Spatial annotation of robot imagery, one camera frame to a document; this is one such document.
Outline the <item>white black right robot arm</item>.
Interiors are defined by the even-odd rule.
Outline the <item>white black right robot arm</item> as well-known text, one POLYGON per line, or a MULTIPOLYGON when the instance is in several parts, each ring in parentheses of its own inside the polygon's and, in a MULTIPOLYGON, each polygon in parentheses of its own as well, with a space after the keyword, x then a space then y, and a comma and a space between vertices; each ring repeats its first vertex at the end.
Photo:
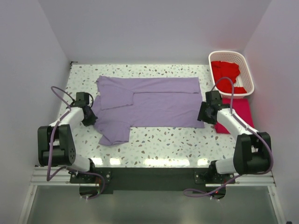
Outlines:
POLYGON ((198 121, 219 123, 235 139, 233 157, 212 161, 209 165, 211 174, 262 175, 272 170, 274 159, 270 135, 247 124, 232 108, 232 101, 230 104, 223 103, 218 91, 206 92, 206 101, 201 103, 198 121))

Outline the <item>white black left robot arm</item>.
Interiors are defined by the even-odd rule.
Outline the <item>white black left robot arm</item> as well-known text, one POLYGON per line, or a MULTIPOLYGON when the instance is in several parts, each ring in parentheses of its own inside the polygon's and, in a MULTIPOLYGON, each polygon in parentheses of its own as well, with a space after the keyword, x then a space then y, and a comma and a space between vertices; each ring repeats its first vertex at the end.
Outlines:
POLYGON ((93 102, 91 94, 78 92, 76 99, 62 116, 50 125, 38 128, 38 161, 42 167, 48 167, 47 175, 51 176, 51 167, 64 167, 81 172, 92 171, 92 160, 76 152, 72 131, 80 124, 95 124, 97 117, 92 111, 93 102))

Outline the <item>purple t shirt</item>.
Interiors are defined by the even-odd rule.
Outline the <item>purple t shirt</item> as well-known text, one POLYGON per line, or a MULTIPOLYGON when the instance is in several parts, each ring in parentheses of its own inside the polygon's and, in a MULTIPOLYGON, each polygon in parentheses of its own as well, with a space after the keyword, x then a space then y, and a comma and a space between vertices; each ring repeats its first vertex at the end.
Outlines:
POLYGON ((132 127, 204 128, 198 121, 202 94, 197 77, 117 78, 100 76, 93 112, 99 144, 129 141, 132 127))

